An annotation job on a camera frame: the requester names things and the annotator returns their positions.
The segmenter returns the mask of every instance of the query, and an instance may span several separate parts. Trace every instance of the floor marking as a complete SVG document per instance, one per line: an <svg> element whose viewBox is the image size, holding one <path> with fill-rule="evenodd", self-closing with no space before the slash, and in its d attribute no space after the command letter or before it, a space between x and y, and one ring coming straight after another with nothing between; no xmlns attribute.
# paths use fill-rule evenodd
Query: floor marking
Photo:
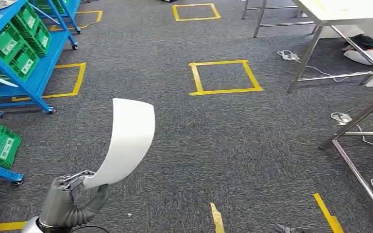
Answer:
<svg viewBox="0 0 373 233"><path fill-rule="evenodd" d="M324 214L324 217L327 219L327 222L329 226L331 227L332 231L334 233L344 233L344 230L341 227L341 224L338 222L338 219L335 216L332 216L327 207L324 204L324 201L322 200L319 193L315 193L314 195L315 201L321 208L322 213Z"/></svg>
<svg viewBox="0 0 373 233"><path fill-rule="evenodd" d="M98 13L98 17L95 22L92 22L90 24L84 25L84 26L79 26L78 28L86 28L88 26L91 26L92 24L99 23L102 19L103 11L80 11L77 12L76 14L91 14L91 13ZM62 28L57 28L56 25L52 25L49 29L49 31L62 31Z"/></svg>
<svg viewBox="0 0 373 233"><path fill-rule="evenodd" d="M243 89L229 89L229 90L213 90L213 91L204 91L201 83L201 78L197 69L197 66L208 66L208 65L224 65L224 64L242 64L245 69L245 72L250 79L253 88L243 88ZM217 61L217 62L193 62L189 63L189 66L192 69L192 74L194 76L195 86L197 88L196 92L191 92L192 96L203 96L203 95L212 95L212 94L231 94L231 93L241 93L241 92L253 92L253 91L263 91L264 89L259 85L255 79L255 75L252 73L251 68L248 65L247 60L234 60L234 61Z"/></svg>
<svg viewBox="0 0 373 233"><path fill-rule="evenodd" d="M212 11L214 12L214 17L206 17L206 18L179 18L179 14L177 11L177 7L185 7L185 6L210 6ZM213 3L201 3L201 4L187 4L187 5L172 5L172 12L174 14L175 21L195 21L195 20L210 20L210 19L219 19L221 18L220 14L218 13L215 5Z"/></svg>
<svg viewBox="0 0 373 233"><path fill-rule="evenodd" d="M84 79L84 75L85 75L86 62L55 66L55 68L68 68L68 67L79 67L78 77L76 79L72 92L64 93L64 94L46 95L46 96L42 96L42 98L76 96L79 93L79 89L81 88L82 80ZM30 100L30 99L31 98L29 97L22 97L22 98L12 97L12 101L24 101L24 100Z"/></svg>
<svg viewBox="0 0 373 233"><path fill-rule="evenodd" d="M224 233L224 224L222 222L222 215L217 210L214 203L210 202L211 204L211 212L212 212L212 219L215 225L215 233Z"/></svg>
<svg viewBox="0 0 373 233"><path fill-rule="evenodd" d="M5 222L0 223L0 232L21 230L25 226L26 222Z"/></svg>

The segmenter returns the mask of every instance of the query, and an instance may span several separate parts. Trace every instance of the white curved plastic sheet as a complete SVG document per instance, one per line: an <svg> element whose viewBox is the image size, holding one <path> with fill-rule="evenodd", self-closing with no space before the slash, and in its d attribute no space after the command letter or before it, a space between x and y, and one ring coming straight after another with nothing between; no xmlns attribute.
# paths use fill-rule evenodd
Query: white curved plastic sheet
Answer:
<svg viewBox="0 0 373 233"><path fill-rule="evenodd" d="M111 143L95 175L84 179L84 189L112 184L128 176L147 153L155 133L153 106L140 101L113 99Z"/></svg>

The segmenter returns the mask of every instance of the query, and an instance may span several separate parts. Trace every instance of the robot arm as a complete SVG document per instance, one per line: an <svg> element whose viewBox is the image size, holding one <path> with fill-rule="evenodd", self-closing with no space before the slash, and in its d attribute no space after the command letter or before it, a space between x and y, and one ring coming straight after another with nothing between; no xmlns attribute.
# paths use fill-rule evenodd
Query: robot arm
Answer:
<svg viewBox="0 0 373 233"><path fill-rule="evenodd" d="M97 172L89 170L57 177L46 196L41 217L32 218L23 233L68 233L90 221L108 200L108 185L128 176L147 153L155 132L153 106L135 100L113 99L114 119L108 153ZM84 207L75 206L72 190L98 188Z"/></svg>

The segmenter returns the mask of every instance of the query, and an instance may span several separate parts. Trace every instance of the table top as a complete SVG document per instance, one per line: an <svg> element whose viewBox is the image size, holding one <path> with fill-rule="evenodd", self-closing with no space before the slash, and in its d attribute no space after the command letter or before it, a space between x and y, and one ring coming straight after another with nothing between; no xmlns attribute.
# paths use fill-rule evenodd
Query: table top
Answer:
<svg viewBox="0 0 373 233"><path fill-rule="evenodd" d="M321 25L373 23L373 0L292 0Z"/></svg>

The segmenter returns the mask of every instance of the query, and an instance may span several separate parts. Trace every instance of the white label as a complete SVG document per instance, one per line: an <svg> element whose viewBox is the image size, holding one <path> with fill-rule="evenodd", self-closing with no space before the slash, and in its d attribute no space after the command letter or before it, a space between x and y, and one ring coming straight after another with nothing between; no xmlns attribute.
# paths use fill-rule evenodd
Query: white label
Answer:
<svg viewBox="0 0 373 233"><path fill-rule="evenodd" d="M8 55L12 51L12 49L14 49L15 45L17 44L18 44L17 41L11 39L9 43L6 44L6 46L1 51L3 52L3 54Z"/></svg>
<svg viewBox="0 0 373 233"><path fill-rule="evenodd" d="M26 74L28 73L29 69L31 68L31 66L34 64L34 61L32 61L31 59L28 59L28 61L26 62L26 64L23 66L22 70L20 72L22 72L23 74Z"/></svg>
<svg viewBox="0 0 373 233"><path fill-rule="evenodd" d="M34 27L34 23L35 23L36 19L34 17L29 17L29 20L28 20L28 26L30 29L32 29Z"/></svg>
<svg viewBox="0 0 373 233"><path fill-rule="evenodd" d="M5 146L3 147L2 153L0 154L1 159L6 159L8 157L8 154L12 148L13 142L14 142L13 138L8 138L6 140Z"/></svg>
<svg viewBox="0 0 373 233"><path fill-rule="evenodd" d="M48 44L48 37L47 36L44 36L44 38L42 39L42 46L44 48L46 48L46 45Z"/></svg>

